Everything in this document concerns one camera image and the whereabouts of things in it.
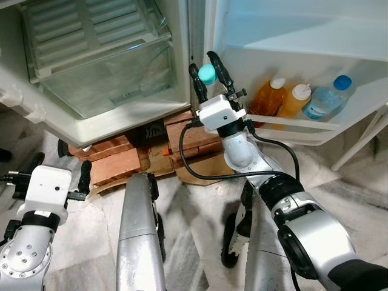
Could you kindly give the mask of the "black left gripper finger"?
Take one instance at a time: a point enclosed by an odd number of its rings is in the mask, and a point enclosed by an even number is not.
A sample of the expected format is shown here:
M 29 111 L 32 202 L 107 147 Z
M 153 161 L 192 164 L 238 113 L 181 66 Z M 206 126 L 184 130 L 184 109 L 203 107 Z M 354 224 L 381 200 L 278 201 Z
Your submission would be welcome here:
M 27 189 L 28 184 L 30 183 L 32 171 L 37 166 L 42 164 L 45 156 L 45 153 L 37 152 L 35 155 L 33 155 L 33 158 L 28 166 L 23 167 L 20 172 L 14 172 L 12 174 L 12 184 L 16 186 L 14 189 L 14 194 L 12 194 L 14 199 L 25 199 L 27 196 Z
M 81 174 L 79 177 L 77 192 L 80 196 L 88 196 L 91 189 L 92 162 L 89 160 L 81 163 Z

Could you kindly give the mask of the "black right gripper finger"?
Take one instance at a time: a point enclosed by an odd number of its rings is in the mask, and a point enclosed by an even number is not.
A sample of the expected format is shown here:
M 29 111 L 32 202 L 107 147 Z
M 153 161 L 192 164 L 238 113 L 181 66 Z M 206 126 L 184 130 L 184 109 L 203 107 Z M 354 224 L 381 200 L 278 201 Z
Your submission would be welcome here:
M 206 85 L 201 81 L 198 75 L 199 67 L 196 64 L 189 64 L 189 75 L 192 80 L 192 87 L 197 97 L 199 104 L 203 104 L 207 101 L 206 97 Z
M 216 77 L 219 82 L 226 89 L 225 96 L 230 96 L 235 94 L 235 87 L 233 86 L 233 79 L 230 77 L 228 70 L 221 61 L 221 58 L 214 51 L 208 51 L 208 58 L 210 58 L 210 63 L 213 64 L 215 69 Z

